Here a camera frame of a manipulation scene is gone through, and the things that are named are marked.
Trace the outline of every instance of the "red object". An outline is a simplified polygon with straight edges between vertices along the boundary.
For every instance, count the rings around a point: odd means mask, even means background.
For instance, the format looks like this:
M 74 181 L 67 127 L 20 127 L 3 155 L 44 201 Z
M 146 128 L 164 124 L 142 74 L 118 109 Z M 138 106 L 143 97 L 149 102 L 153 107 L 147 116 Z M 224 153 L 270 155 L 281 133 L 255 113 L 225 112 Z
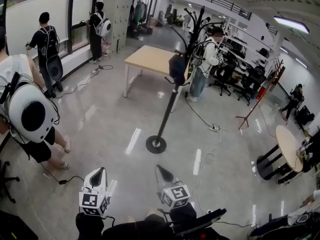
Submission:
M 266 88 L 264 88 L 263 86 L 260 88 L 258 95 L 256 96 L 257 100 L 260 100 L 262 94 L 264 93 L 264 91 L 266 90 Z

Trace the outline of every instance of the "wooden tabletop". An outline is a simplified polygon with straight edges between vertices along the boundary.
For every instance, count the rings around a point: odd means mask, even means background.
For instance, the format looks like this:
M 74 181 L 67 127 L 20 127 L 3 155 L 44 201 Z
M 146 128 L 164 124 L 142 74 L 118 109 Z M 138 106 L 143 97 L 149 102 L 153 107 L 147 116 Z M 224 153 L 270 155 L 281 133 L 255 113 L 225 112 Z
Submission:
M 291 169 L 294 172 L 301 172 L 304 163 L 296 155 L 296 151 L 299 148 L 299 144 L 295 136 L 293 136 L 293 134 L 283 125 L 278 125 L 276 127 L 275 135 L 281 153 L 286 160 L 286 163 L 291 167 Z
M 174 52 L 144 45 L 124 60 L 124 63 L 169 75 L 169 60 L 175 55 Z

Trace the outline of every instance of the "linear light fixture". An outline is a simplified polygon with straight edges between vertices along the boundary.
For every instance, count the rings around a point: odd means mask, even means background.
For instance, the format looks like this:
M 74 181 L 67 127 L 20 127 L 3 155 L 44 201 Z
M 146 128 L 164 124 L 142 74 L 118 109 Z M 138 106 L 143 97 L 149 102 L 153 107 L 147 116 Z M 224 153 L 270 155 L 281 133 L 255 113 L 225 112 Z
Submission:
M 282 51 L 284 51 L 285 53 L 288 53 L 288 51 L 285 50 L 285 49 L 283 49 L 282 47 L 280 47 L 280 49 L 281 49 Z
M 302 66 L 304 66 L 306 69 L 308 68 L 305 64 L 303 64 L 299 59 L 297 59 L 297 58 L 295 58 L 295 60 L 297 61 L 297 62 L 299 62 Z
M 299 30 L 303 33 L 309 34 L 309 28 L 307 27 L 306 24 L 299 22 L 299 21 L 295 21 L 293 19 L 289 19 L 289 18 L 283 18 L 283 17 L 278 17 L 278 16 L 274 16 L 273 17 L 278 23 L 285 25 L 287 27 Z

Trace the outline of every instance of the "rectangular table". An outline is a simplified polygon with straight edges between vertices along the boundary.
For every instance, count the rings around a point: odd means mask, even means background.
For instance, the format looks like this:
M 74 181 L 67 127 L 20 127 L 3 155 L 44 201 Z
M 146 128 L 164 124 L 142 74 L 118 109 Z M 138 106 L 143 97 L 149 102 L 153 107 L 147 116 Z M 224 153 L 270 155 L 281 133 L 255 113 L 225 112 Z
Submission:
M 139 50 L 131 54 L 128 58 L 124 60 L 125 69 L 124 69 L 124 92 L 123 97 L 127 97 L 133 82 L 137 76 L 143 75 L 143 70 L 153 71 L 155 73 L 160 73 L 166 76 L 169 76 L 169 60 L 175 55 L 174 52 L 159 49 L 156 47 L 144 45 Z M 129 80 L 129 69 L 130 66 L 140 68 L 138 74 L 133 76 Z M 184 73 L 185 79 L 187 79 L 188 71 Z M 179 99 L 181 90 L 183 86 L 179 86 L 178 94 L 175 98 L 171 112 L 174 111 L 177 101 Z

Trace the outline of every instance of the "fluorescent light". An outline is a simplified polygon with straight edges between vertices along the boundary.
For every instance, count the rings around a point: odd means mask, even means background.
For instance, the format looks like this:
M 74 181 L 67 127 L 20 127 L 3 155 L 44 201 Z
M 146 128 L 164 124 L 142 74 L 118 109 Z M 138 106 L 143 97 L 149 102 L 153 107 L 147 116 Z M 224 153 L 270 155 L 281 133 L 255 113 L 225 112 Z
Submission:
M 274 16 L 273 17 L 278 23 L 285 25 L 287 27 L 293 28 L 293 29 L 297 29 L 303 33 L 309 34 L 309 29 L 308 27 L 302 23 L 302 22 L 298 22 L 292 19 L 288 19 L 288 18 L 283 18 L 283 17 L 277 17 Z
M 298 60 L 297 58 L 295 58 L 295 60 L 297 61 L 297 62 L 299 62 L 302 66 L 304 66 L 306 69 L 308 68 L 305 64 L 303 64 L 300 60 Z
M 285 53 L 288 53 L 287 50 L 283 49 L 282 47 L 280 47 L 280 49 L 281 49 L 282 51 L 284 51 Z

